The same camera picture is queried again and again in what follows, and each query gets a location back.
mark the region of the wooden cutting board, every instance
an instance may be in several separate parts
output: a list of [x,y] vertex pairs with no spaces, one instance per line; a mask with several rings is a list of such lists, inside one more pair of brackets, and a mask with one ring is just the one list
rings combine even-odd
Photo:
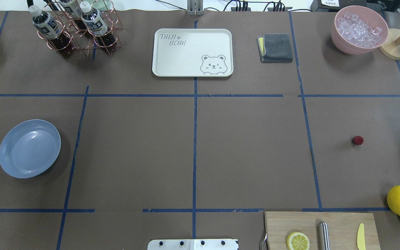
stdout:
[[367,250],[381,250],[376,223],[369,212],[265,212],[268,249],[288,250],[286,238],[292,232],[302,232],[310,240],[310,250],[320,249],[318,223],[328,225],[330,249],[357,250],[357,229],[365,225]]

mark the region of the bowl of ice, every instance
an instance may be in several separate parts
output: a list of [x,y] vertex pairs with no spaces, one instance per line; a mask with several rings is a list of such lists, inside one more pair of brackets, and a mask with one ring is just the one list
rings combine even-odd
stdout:
[[350,55],[368,53],[381,46],[389,27],[376,11],[358,5],[342,8],[334,18],[331,39],[340,51]]

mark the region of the yellow knife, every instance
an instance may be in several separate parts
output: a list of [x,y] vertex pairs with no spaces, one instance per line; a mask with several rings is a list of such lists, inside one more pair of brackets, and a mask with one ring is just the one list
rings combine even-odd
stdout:
[[357,248],[359,250],[365,250],[365,233],[364,224],[359,224],[359,229],[357,230]]

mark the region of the plate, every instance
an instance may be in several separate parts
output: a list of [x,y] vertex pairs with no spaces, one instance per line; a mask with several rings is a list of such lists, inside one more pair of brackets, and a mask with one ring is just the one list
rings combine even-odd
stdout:
[[152,72],[160,77],[226,77],[234,70],[226,29],[161,28],[155,32]]
[[46,171],[57,159],[61,137],[45,120],[27,120],[12,128],[0,146],[3,170],[16,178],[29,178]]

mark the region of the halved lemon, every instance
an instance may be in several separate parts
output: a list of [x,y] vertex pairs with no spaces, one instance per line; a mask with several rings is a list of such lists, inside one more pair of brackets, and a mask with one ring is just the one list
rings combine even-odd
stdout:
[[310,240],[305,234],[294,232],[288,235],[286,245],[289,250],[308,250],[310,248]]

